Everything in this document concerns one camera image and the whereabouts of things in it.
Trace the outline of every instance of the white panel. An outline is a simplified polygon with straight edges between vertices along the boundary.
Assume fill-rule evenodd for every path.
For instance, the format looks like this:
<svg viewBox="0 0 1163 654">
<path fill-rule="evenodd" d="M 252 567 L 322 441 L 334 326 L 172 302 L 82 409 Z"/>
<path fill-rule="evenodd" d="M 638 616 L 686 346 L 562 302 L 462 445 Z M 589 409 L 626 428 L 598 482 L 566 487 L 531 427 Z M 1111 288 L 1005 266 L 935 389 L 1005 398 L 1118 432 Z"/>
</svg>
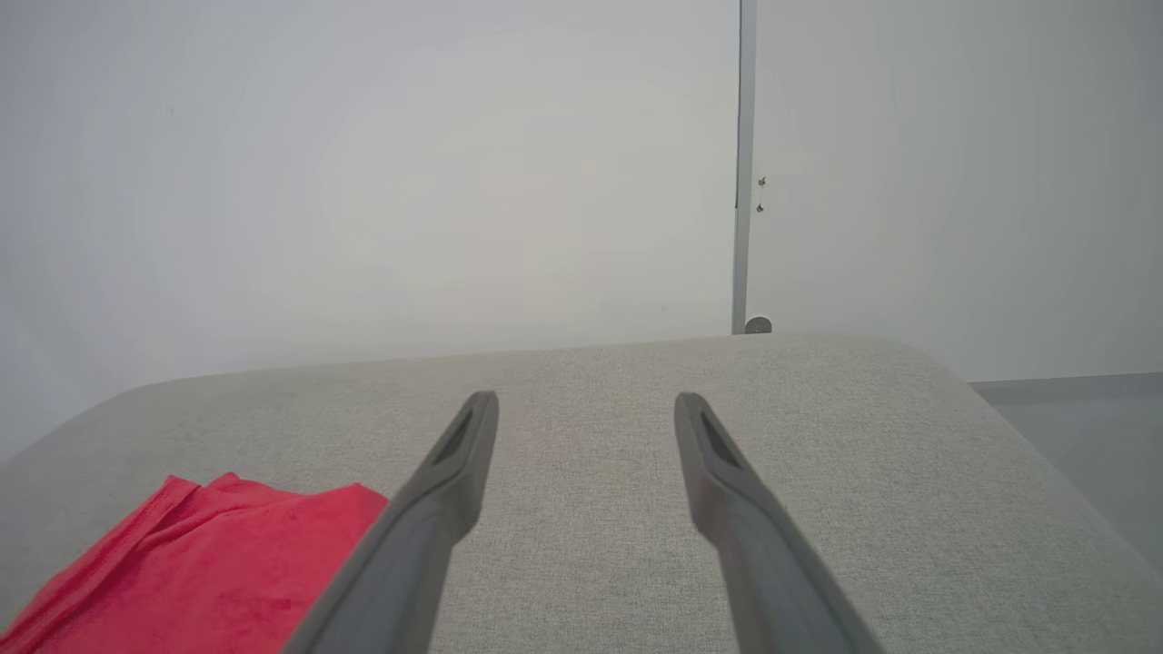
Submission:
<svg viewBox="0 0 1163 654">
<path fill-rule="evenodd" d="M 748 315 L 1163 370 L 1163 3 L 761 0 Z"/>
<path fill-rule="evenodd" d="M 254 367 L 726 334 L 737 21 L 5 2 L 0 347 L 51 371 L 9 376 L 59 417 Z"/>
</svg>

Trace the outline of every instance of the dark gap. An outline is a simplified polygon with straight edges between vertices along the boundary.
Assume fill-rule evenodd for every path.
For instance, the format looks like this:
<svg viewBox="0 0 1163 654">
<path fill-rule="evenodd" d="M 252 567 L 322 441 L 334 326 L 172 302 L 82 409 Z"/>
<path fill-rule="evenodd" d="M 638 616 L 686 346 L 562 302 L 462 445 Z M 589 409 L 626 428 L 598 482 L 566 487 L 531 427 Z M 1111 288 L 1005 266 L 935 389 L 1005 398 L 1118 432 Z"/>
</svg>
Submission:
<svg viewBox="0 0 1163 654">
<path fill-rule="evenodd" d="M 464 434 L 469 432 L 469 420 L 472 420 L 471 411 L 464 417 L 464 420 L 461 420 L 461 424 L 456 427 L 456 433 L 454 433 L 452 438 L 444 443 L 444 448 L 440 450 L 440 455 L 436 456 L 436 461 L 433 461 L 433 465 L 444 461 L 449 456 L 452 456 L 456 454 L 456 450 L 461 449 L 461 442 L 464 441 Z"/>
<path fill-rule="evenodd" d="M 735 461 L 735 456 L 729 449 L 727 449 L 727 443 L 723 442 L 722 436 L 720 436 L 719 432 L 716 432 L 711 425 L 711 420 L 707 420 L 707 414 L 699 413 L 699 417 L 702 418 L 702 431 L 707 433 L 707 440 L 711 441 L 711 449 L 715 450 L 719 458 L 722 458 L 727 463 L 739 468 L 739 461 Z"/>
</svg>

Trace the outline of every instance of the gray floor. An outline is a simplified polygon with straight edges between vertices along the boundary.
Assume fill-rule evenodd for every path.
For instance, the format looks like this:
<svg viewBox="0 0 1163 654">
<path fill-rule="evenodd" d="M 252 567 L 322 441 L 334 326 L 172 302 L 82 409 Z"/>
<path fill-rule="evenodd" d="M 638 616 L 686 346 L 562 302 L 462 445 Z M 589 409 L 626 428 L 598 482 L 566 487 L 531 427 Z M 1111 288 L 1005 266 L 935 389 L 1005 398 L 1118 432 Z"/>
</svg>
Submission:
<svg viewBox="0 0 1163 654">
<path fill-rule="evenodd" d="M 1163 575 L 1163 374 L 971 385 Z"/>
</svg>

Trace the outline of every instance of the red towel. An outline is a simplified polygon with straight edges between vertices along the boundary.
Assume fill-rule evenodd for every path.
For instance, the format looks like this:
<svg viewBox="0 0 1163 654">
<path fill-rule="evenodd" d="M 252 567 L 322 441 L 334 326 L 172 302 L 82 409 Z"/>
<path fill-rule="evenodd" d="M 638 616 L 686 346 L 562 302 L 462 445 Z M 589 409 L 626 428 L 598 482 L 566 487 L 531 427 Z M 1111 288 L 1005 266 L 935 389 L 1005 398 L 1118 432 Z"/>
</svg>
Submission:
<svg viewBox="0 0 1163 654">
<path fill-rule="evenodd" d="M 0 652 L 278 652 L 387 504 L 170 477 L 52 577 Z"/>
</svg>

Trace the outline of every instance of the fabric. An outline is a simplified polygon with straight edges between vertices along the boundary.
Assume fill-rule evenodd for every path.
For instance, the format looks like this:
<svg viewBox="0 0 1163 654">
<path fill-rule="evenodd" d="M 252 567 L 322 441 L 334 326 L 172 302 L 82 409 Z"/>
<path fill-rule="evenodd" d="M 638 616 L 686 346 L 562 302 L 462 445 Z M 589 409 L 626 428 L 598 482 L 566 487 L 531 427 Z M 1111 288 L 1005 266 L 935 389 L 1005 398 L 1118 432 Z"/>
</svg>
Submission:
<svg viewBox="0 0 1163 654">
<path fill-rule="evenodd" d="M 984 400 L 914 349 L 748 335 L 199 377 L 0 465 L 0 614 L 166 471 L 394 492 L 472 391 L 500 422 L 430 651 L 737 649 L 672 412 L 711 403 L 887 652 L 1158 652 L 1149 568 Z"/>
<path fill-rule="evenodd" d="M 41 589 L 0 652 L 278 652 L 385 504 L 358 484 L 169 477 Z"/>
</svg>

